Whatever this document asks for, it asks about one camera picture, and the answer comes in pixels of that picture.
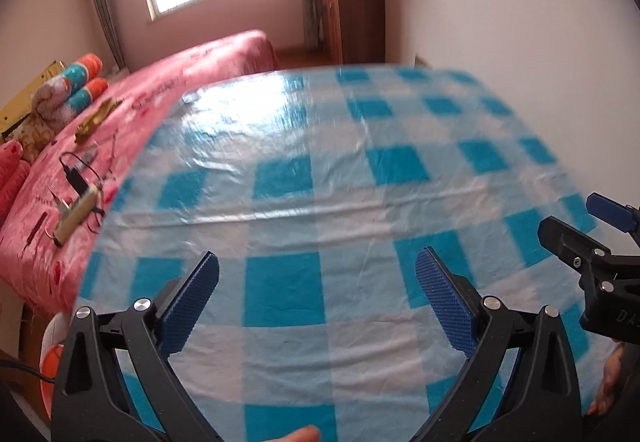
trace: human hand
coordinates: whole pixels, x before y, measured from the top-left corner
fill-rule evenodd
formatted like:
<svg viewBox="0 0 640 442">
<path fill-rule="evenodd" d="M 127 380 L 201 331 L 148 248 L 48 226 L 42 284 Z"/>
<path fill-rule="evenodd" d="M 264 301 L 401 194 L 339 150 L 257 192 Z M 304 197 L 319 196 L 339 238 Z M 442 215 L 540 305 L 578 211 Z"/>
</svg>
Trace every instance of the human hand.
<svg viewBox="0 0 640 442">
<path fill-rule="evenodd" d="M 615 399 L 614 388 L 620 377 L 622 350 L 624 346 L 624 343 L 618 343 L 616 349 L 613 350 L 613 353 L 609 359 L 607 359 L 607 362 L 605 362 L 602 371 L 602 382 L 600 383 L 593 402 L 591 402 L 587 410 L 587 415 L 597 414 L 602 416 L 606 414 L 613 405 Z"/>
<path fill-rule="evenodd" d="M 270 442 L 320 442 L 320 431 L 316 426 L 306 426 L 291 435 Z"/>
</svg>

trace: wooden wardrobe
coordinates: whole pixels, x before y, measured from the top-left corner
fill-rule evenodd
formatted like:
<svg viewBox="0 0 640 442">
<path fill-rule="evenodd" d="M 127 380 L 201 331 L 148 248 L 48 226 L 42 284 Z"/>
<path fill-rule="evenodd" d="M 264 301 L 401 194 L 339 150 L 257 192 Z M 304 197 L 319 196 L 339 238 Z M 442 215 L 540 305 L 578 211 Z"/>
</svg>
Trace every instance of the wooden wardrobe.
<svg viewBox="0 0 640 442">
<path fill-rule="evenodd" d="M 335 64 L 385 62 L 385 0 L 320 0 L 324 47 Z"/>
</svg>

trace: folded blanket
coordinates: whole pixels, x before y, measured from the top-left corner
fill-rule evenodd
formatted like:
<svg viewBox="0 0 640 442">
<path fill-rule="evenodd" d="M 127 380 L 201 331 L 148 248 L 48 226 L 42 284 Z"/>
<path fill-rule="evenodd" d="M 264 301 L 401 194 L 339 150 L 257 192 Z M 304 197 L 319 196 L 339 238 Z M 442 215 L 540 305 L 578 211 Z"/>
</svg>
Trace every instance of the folded blanket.
<svg viewBox="0 0 640 442">
<path fill-rule="evenodd" d="M 94 78 L 102 69 L 102 61 L 95 54 L 86 54 L 62 73 L 49 79 L 31 98 L 31 110 L 44 120 L 53 120 L 54 111 L 66 99 Z"/>
<path fill-rule="evenodd" d="M 24 160 L 33 163 L 53 137 L 107 89 L 107 81 L 96 77 L 101 69 L 100 58 L 86 54 L 38 88 L 31 97 L 31 114 L 9 135 L 22 144 Z"/>
<path fill-rule="evenodd" d="M 89 105 L 109 87 L 106 79 L 96 77 L 90 80 L 79 91 L 76 91 L 66 101 L 50 112 L 47 124 L 54 133 L 60 133 L 62 128 L 82 113 Z"/>
<path fill-rule="evenodd" d="M 31 169 L 27 162 L 20 160 L 21 156 L 22 146 L 15 140 L 0 147 L 0 226 Z"/>
</svg>

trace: blue checkered tablecloth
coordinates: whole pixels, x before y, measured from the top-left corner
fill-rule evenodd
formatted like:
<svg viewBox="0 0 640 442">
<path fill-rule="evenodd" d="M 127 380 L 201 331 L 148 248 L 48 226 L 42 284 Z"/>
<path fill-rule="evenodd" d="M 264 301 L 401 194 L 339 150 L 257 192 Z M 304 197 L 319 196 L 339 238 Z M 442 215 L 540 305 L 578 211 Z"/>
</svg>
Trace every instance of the blue checkered tablecloth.
<svg viewBox="0 0 640 442">
<path fill-rule="evenodd" d="M 211 250 L 220 284 L 170 363 L 227 442 L 306 424 L 324 442 L 406 442 L 464 361 L 415 281 L 426 245 L 483 295 L 558 307 L 583 405 L 594 395 L 611 342 L 578 326 L 578 276 L 538 244 L 547 215 L 595 227 L 553 153 L 466 73 L 243 77 L 185 94 L 158 128 L 104 222 L 78 305 L 125 309 Z"/>
</svg>

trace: pink bed sheet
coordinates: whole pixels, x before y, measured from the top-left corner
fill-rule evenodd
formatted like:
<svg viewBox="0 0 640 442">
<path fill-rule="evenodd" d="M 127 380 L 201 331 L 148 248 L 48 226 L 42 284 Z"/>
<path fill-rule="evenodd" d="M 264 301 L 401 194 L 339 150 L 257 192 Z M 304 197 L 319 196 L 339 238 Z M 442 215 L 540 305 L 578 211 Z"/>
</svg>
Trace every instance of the pink bed sheet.
<svg viewBox="0 0 640 442">
<path fill-rule="evenodd" d="M 263 32 L 255 30 L 185 50 L 111 86 L 59 133 L 57 141 L 48 145 L 31 167 L 0 230 L 0 277 L 35 309 L 54 314 L 68 312 L 73 306 L 97 236 L 82 224 L 62 248 L 57 248 L 46 234 L 55 229 L 59 218 L 47 186 L 68 202 L 75 198 L 58 158 L 65 151 L 84 149 L 76 147 L 74 133 L 104 98 L 113 97 L 122 104 L 84 147 L 96 141 L 99 148 L 92 167 L 100 176 L 111 171 L 104 184 L 108 209 L 133 161 L 182 94 L 212 82 L 276 68 L 271 43 Z M 70 156 L 65 160 L 75 163 Z M 88 170 L 84 175 L 92 181 Z M 47 216 L 28 244 L 43 213 Z M 94 216 L 89 221 L 97 227 Z"/>
</svg>

